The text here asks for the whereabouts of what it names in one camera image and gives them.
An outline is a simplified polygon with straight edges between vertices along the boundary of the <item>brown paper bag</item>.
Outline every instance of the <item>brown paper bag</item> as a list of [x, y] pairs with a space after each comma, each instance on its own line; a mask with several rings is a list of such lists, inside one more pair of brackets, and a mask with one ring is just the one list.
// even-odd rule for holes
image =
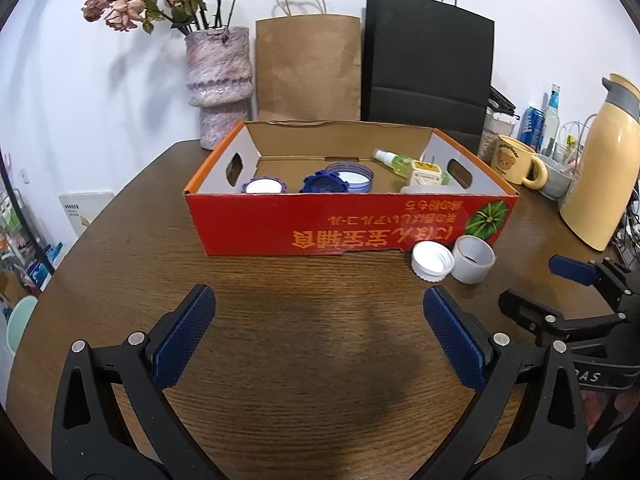
[[256, 24], [255, 66], [261, 121], [359, 121], [362, 40], [360, 19], [327, 14]]

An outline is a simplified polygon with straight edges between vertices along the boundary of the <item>blue jar lid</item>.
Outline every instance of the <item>blue jar lid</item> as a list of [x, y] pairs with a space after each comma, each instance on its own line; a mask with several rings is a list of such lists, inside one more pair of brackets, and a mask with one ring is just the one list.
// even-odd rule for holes
[[287, 192], [287, 185], [274, 176], [259, 176], [244, 184], [242, 192], [247, 194], [281, 194]]
[[304, 180], [300, 193], [347, 193], [349, 186], [337, 173], [327, 170], [316, 171]]
[[335, 162], [326, 167], [347, 183], [349, 193], [368, 193], [373, 186], [373, 171], [356, 162]]

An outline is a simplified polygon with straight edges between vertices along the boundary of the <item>red box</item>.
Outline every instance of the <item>red box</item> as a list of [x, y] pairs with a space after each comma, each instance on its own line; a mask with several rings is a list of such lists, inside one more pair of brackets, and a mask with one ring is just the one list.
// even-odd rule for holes
[[[405, 179], [373, 159], [375, 149], [435, 163], [452, 176], [441, 193], [400, 194]], [[336, 160], [374, 172], [369, 194], [300, 194], [306, 176]], [[288, 194], [243, 194], [254, 176], [274, 176]], [[474, 234], [493, 244], [518, 193], [438, 130], [398, 124], [239, 123], [184, 190], [207, 254], [300, 256], [400, 249]]]

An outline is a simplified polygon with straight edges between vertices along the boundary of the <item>flower vase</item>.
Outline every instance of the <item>flower vase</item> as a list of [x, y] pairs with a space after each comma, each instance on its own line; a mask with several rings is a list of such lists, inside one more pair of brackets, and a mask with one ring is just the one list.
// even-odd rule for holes
[[213, 150], [238, 121], [249, 119], [254, 70], [249, 29], [192, 32], [187, 44], [189, 104], [200, 108], [200, 144]]

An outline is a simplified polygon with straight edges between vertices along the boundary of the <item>blue gripper pad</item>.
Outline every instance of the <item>blue gripper pad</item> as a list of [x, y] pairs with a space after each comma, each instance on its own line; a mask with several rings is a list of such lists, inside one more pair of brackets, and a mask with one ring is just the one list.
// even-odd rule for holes
[[594, 285], [600, 279], [595, 266], [565, 258], [564, 256], [558, 256], [557, 254], [549, 260], [549, 270], [556, 276], [586, 286]]
[[[422, 307], [424, 319], [433, 330], [460, 383], [476, 392], [481, 391], [486, 384], [484, 368], [492, 358], [492, 348], [487, 339], [482, 342], [484, 349], [477, 343], [480, 342], [476, 339], [478, 336], [484, 337], [479, 332], [484, 331], [480, 330], [476, 337], [469, 333], [464, 325], [465, 320], [461, 320], [468, 315], [442, 286], [431, 287], [424, 293]], [[474, 332], [478, 329], [477, 326], [472, 328]]]
[[[164, 390], [178, 383], [215, 315], [216, 297], [213, 290], [205, 285], [197, 285], [174, 312], [162, 316], [156, 325], [156, 333], [168, 333], [156, 343], [151, 358], [151, 378], [157, 388]], [[152, 341], [155, 330], [149, 333]]]

